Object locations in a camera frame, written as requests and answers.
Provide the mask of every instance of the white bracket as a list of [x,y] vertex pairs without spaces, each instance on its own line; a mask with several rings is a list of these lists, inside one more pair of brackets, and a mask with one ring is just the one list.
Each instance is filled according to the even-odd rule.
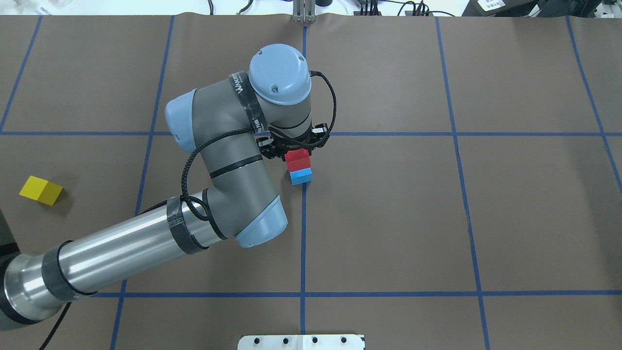
[[315,22],[315,0],[294,0],[294,22]]
[[306,334],[283,336],[244,336],[238,350],[365,350],[360,334]]

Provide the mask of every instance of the yellow block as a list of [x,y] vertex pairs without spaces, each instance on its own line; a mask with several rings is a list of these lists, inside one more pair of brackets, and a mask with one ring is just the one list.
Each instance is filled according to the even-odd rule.
[[62,190],[62,187],[53,182],[31,176],[22,190],[19,191],[19,195],[52,206]]

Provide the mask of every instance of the blue block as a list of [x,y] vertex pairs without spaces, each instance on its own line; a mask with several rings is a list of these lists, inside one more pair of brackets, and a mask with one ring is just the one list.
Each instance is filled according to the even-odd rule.
[[309,182],[313,179],[311,168],[296,170],[289,173],[289,177],[292,180],[292,185],[299,185],[305,182]]

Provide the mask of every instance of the robotic arm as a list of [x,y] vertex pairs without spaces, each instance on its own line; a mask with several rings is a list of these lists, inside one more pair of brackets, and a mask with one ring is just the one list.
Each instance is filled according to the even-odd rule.
[[[162,206],[38,255],[20,253],[0,212],[0,330],[41,322],[65,303],[222,240],[235,237],[250,248],[283,232],[287,218],[262,154],[271,159],[325,144],[335,115],[330,127],[312,127],[312,75],[328,82],[309,72],[298,50],[273,44],[252,58],[248,73],[167,104],[176,142],[192,152],[184,175],[200,153],[212,188],[189,196],[182,181],[182,195]],[[253,133],[267,131],[255,140]]]

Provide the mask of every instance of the block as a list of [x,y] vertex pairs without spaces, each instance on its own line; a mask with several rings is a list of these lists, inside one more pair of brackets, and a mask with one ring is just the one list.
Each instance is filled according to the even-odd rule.
[[62,187],[53,182],[31,176],[19,191],[19,195],[52,206],[62,190]]
[[295,161],[287,162],[287,171],[298,171],[311,168],[311,158],[302,158]]
[[289,177],[292,180],[292,185],[299,185],[305,182],[309,182],[313,179],[311,168],[302,169],[298,171],[292,171],[289,173]]
[[285,154],[285,161],[297,161],[298,159],[309,158],[309,151],[304,148],[297,149],[295,151],[288,151]]

